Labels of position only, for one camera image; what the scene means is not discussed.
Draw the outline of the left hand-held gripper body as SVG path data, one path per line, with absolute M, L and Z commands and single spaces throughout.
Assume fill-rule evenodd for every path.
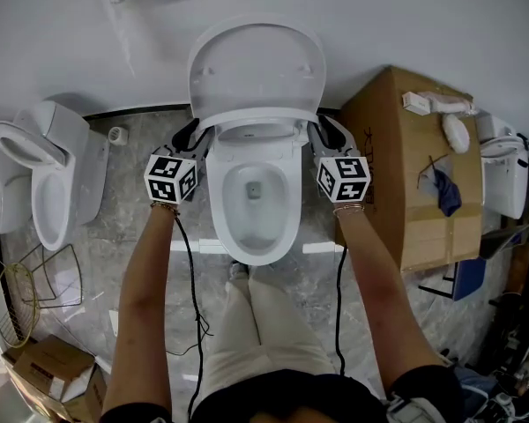
M 151 154 L 144 172 L 149 198 L 166 204 L 191 202 L 204 177 L 204 161 L 203 145 L 182 152 L 170 144 L 160 145 Z

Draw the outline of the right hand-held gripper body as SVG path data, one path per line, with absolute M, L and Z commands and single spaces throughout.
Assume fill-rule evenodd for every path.
M 312 145 L 318 188 L 332 203 L 359 203 L 371 182 L 367 159 L 355 145 L 341 150 Z

